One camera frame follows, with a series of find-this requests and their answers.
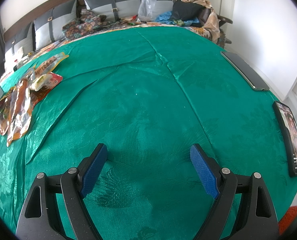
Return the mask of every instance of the blue gripper pad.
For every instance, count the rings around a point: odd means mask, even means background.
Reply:
[[[82,188],[80,191],[81,197],[85,198],[87,194],[91,193],[95,182],[97,181],[101,170],[108,158],[108,149],[105,144],[99,150],[98,154],[94,158],[93,162],[90,164],[90,167],[87,169],[82,180]]]
[[[219,190],[217,188],[216,178],[195,145],[191,146],[190,157],[206,193],[214,199],[217,198]]]

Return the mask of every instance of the blue cloth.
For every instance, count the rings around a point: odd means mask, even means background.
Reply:
[[[158,23],[166,23],[166,24],[174,24],[173,21],[170,21],[170,16],[172,15],[172,11],[168,11],[165,13],[160,14],[154,22]],[[193,20],[185,21],[184,24],[186,27],[191,26],[192,23],[200,23],[197,17],[195,17]]]

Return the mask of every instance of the orange fuzzy fabric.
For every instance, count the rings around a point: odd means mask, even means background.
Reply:
[[[290,207],[285,215],[282,217],[280,222],[278,222],[278,227],[280,229],[280,235],[288,228],[288,226],[293,222],[294,218],[297,216],[297,206]]]

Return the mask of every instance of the black smartphone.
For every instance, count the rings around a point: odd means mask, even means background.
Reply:
[[[289,175],[295,177],[297,176],[297,125],[292,111],[287,105],[275,101],[273,109],[284,139]]]
[[[265,81],[239,55],[227,51],[221,51],[221,54],[244,77],[253,90],[269,90]]]

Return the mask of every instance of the green satin fabric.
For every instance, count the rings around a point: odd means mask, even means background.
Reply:
[[[69,54],[63,81],[36,105],[29,133],[6,147],[0,136],[0,216],[15,232],[37,173],[65,172],[98,143],[108,160],[85,204],[104,240],[193,239],[212,205],[190,161],[199,143],[236,174],[260,172],[278,219],[297,191],[272,109],[271,92],[255,92],[220,55],[188,30],[134,28],[88,37],[41,56]],[[74,238],[62,196],[60,213]],[[233,226],[235,198],[222,236]]]

